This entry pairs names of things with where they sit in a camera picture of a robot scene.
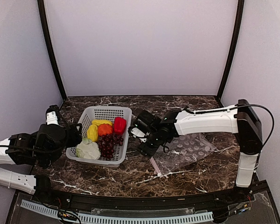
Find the white plastic perforated basket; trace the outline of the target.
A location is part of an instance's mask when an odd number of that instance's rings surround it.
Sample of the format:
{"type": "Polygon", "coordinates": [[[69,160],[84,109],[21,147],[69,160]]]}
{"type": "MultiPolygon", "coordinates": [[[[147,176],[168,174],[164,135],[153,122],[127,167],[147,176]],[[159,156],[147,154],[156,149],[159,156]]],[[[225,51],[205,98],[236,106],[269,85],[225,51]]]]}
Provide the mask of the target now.
{"type": "Polygon", "coordinates": [[[67,148],[66,156],[84,164],[117,168],[126,157],[132,110],[127,107],[90,106],[82,113],[82,142],[67,148]]]}

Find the clear zip top bag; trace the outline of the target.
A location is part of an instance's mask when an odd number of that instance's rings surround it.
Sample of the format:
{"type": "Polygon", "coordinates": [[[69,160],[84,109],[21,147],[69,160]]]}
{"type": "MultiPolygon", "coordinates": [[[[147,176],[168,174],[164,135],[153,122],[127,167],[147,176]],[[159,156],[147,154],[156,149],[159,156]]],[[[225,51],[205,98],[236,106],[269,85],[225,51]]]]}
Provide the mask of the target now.
{"type": "Polygon", "coordinates": [[[193,133],[174,138],[165,148],[160,146],[150,162],[157,176],[163,177],[205,158],[216,149],[203,134],[193,133]]]}

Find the dark red grape bunch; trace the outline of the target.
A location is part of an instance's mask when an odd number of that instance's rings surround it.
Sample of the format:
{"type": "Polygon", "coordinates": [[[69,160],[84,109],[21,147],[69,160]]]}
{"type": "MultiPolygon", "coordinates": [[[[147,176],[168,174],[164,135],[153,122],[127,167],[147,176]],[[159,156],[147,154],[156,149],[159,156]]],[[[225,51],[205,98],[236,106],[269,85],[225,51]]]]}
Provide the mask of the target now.
{"type": "Polygon", "coordinates": [[[98,147],[101,152],[101,157],[106,160],[111,160],[114,158],[115,146],[122,146],[124,139],[119,134],[108,134],[99,137],[98,147]]]}

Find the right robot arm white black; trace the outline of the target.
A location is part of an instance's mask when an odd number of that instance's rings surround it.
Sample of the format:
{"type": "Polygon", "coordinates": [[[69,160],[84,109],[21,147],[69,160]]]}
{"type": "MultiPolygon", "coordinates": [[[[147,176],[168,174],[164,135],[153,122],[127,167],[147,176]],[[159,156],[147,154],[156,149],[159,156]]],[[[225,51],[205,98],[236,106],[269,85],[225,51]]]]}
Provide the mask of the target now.
{"type": "Polygon", "coordinates": [[[229,199],[238,203],[251,191],[252,177],[267,143],[267,140],[263,140],[262,123],[254,111],[255,107],[272,114],[266,107],[249,104],[245,99],[217,109],[191,111],[184,108],[170,111],[162,119],[143,110],[128,132],[141,140],[138,151],[148,158],[153,157],[159,147],[165,152],[169,151],[167,144],[180,136],[194,133],[235,134],[240,156],[235,186],[229,191],[229,199]]]}

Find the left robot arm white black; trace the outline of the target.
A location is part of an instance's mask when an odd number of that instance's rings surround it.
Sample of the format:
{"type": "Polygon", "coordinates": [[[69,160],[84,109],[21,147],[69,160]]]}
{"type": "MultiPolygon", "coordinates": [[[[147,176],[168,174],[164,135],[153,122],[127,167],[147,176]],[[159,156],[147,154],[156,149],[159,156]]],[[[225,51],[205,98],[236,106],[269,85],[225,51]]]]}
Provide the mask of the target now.
{"type": "Polygon", "coordinates": [[[62,127],[42,124],[35,133],[20,133],[0,141],[0,185],[38,196],[46,203],[56,200],[50,179],[43,175],[24,175],[1,168],[6,165],[37,165],[43,169],[57,161],[63,151],[82,141],[82,125],[62,127]]]}

